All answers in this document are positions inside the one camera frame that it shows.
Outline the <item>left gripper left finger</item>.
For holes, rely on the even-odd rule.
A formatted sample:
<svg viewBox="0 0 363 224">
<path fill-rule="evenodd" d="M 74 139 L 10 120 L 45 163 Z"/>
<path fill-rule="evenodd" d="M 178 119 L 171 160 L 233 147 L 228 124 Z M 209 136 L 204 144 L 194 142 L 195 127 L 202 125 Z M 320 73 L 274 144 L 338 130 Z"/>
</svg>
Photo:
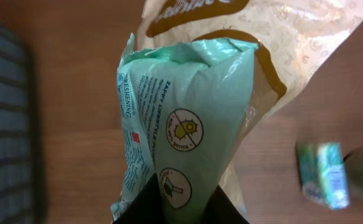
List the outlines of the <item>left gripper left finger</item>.
<svg viewBox="0 0 363 224">
<path fill-rule="evenodd" d="M 154 174 L 126 211 L 113 224 L 165 224 L 162 199 Z"/>
</svg>

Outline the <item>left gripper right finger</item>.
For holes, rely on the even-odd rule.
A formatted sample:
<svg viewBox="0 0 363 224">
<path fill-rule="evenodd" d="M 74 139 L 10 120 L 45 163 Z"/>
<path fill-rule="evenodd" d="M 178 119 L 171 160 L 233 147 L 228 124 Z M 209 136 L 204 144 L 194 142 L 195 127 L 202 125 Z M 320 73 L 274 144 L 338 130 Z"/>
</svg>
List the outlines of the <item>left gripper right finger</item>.
<svg viewBox="0 0 363 224">
<path fill-rule="evenodd" d="M 220 186 L 213 192 L 204 213 L 205 224 L 250 224 L 235 208 Z"/>
</svg>

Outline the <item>light green wipes packet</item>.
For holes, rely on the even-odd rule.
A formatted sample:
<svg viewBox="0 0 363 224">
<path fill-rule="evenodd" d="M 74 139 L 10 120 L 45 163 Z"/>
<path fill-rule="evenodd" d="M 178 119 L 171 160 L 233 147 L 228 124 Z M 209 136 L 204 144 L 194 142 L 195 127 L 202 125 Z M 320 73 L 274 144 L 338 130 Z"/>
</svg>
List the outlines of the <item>light green wipes packet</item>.
<svg viewBox="0 0 363 224">
<path fill-rule="evenodd" d="M 169 223 L 199 223 L 237 138 L 254 84 L 258 46 L 230 38 L 136 51 L 117 68 L 127 170 L 115 220 L 149 179 Z"/>
</svg>

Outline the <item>small teal white packet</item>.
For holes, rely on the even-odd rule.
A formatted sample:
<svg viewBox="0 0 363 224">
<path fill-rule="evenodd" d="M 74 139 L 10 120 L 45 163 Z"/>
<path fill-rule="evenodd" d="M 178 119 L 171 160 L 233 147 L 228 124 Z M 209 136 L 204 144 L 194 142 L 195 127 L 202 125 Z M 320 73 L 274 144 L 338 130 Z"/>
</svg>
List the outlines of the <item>small teal white packet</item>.
<svg viewBox="0 0 363 224">
<path fill-rule="evenodd" d="M 295 150 L 303 195 L 331 210 L 348 207 L 350 198 L 341 144 L 299 142 Z"/>
</svg>

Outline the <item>brown snack packet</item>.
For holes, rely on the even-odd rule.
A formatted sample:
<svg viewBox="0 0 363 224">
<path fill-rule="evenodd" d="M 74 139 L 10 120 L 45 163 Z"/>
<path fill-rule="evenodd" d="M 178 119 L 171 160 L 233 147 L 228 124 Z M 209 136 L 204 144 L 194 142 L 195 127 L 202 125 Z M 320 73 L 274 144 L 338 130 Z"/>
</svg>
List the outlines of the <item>brown snack packet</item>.
<svg viewBox="0 0 363 224">
<path fill-rule="evenodd" d="M 229 37 L 256 43 L 253 92 L 232 152 L 292 101 L 363 21 L 363 1 L 146 1 L 138 49 Z"/>
</svg>

